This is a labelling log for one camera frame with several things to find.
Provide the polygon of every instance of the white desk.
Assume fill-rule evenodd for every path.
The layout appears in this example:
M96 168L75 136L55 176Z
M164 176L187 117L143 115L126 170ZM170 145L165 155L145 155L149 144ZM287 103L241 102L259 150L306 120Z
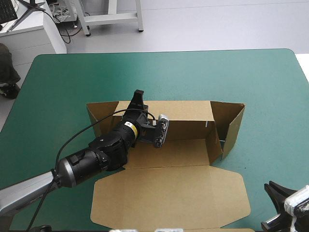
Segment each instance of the white desk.
M26 8L19 2L18 4L17 16L20 17L26 11ZM42 7L47 10L47 13L51 14L47 3ZM36 56L67 53L66 46L55 24L43 12L33 12L13 31L6 32L13 23L14 21L9 22L0 31L0 43L9 48L12 53L13 65L22 79L24 79Z

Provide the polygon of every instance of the white table leg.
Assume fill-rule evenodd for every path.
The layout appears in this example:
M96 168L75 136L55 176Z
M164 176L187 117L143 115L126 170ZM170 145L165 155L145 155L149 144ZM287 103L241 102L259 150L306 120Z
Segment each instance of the white table leg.
M81 25L82 25L82 28L83 28L83 31L85 33L85 35L90 35L90 31L86 25L86 22L85 22L85 12L84 12L84 8L83 8L83 5L81 3L80 0L74 0L74 4L75 4L75 8L76 8L76 13L78 15L78 18L79 18L79 21L81 22Z
M139 22L139 31L143 32L144 27L143 27L143 19L142 19L142 16L141 16L140 0L135 0L135 2L136 2L137 18L138 18L138 22Z

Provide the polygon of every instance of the robotic arm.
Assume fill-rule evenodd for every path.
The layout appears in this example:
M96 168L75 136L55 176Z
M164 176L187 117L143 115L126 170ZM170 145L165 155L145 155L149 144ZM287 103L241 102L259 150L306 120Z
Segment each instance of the robotic arm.
M137 140L161 147L169 120L160 115L158 123L148 119L143 91L136 90L122 120L109 133L97 137L89 146L59 161L56 170L0 190L0 232L9 231L13 216L35 202L49 189L72 188L102 171L113 171L127 163L130 147Z

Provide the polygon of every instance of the cardboard lid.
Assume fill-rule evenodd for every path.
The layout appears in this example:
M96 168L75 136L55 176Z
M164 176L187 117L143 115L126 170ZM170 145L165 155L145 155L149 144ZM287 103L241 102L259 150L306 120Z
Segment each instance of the cardboard lid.
M94 223L110 228L220 228L250 213L241 175L201 166L134 168L95 183Z

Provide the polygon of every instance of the cardboard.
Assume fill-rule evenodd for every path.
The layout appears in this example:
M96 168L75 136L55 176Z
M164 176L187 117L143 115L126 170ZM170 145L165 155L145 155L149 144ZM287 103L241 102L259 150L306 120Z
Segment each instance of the cardboard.
M87 105L92 122L129 102ZM94 223L110 228L183 228L211 232L250 213L241 175L210 164L232 149L244 112L243 104L213 101L146 101L149 112L170 119L162 148L137 143L124 171L95 183ZM107 133L121 120L115 115L94 127ZM225 141L221 147L220 140Z

